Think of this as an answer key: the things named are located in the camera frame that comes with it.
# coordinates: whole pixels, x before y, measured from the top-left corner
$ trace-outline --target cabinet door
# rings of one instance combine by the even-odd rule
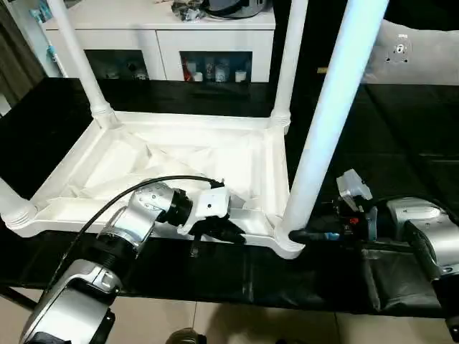
[[[192,81],[197,73],[204,81],[269,81],[273,30],[158,30],[157,35],[167,80]]]
[[[46,31],[63,74],[78,77],[72,56],[59,30]],[[154,30],[76,30],[96,77],[165,80]]]

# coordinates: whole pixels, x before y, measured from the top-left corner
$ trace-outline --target black table surface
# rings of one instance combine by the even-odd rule
[[[102,80],[115,110],[267,117],[266,84]],[[320,82],[295,87],[285,138],[290,182],[316,106]],[[354,168],[376,198],[425,194],[459,209],[459,87],[362,85],[318,204],[336,196],[336,177]],[[29,198],[92,120],[77,80],[45,79],[0,119],[0,176]],[[0,222],[0,284],[43,288],[75,234],[24,239]],[[83,241],[92,239],[88,234]],[[284,260],[262,247],[150,239],[123,294],[237,302],[308,310],[442,317],[429,282],[403,243],[315,243]]]

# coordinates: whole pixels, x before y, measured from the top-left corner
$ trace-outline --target white cabinet top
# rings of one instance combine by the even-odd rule
[[[171,10],[172,1],[153,4],[152,0],[82,0],[68,11],[75,29],[158,29],[158,30],[274,30],[275,18],[268,7],[252,18],[230,20],[204,17],[182,22]],[[43,24],[57,30],[56,21]]]

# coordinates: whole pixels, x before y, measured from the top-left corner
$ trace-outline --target tiled floor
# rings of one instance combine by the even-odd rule
[[[19,290],[36,299],[40,292]],[[244,305],[119,297],[108,344],[163,344],[194,327],[209,344],[451,344],[443,320],[303,312]],[[0,298],[0,344],[17,343],[28,312]]]

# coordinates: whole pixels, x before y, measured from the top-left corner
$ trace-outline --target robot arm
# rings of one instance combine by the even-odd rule
[[[206,212],[199,214],[203,201]],[[115,322],[110,306],[155,223],[187,225],[191,233],[193,225],[207,217],[229,223],[229,202],[225,187],[203,191],[195,207],[184,191],[169,188],[165,183],[152,183],[134,191],[128,205],[113,215],[85,256],[75,260],[40,300],[24,327],[20,343],[105,343]],[[232,235],[243,239],[242,231],[236,232]]]
[[[336,181],[340,197],[332,203],[334,215],[327,221],[311,221],[311,228],[293,231],[290,238],[302,244],[316,239],[374,241],[381,237],[408,242],[445,312],[453,340],[459,343],[459,221],[444,206],[421,198],[374,202],[354,170]],[[390,233],[384,232],[387,224]]]

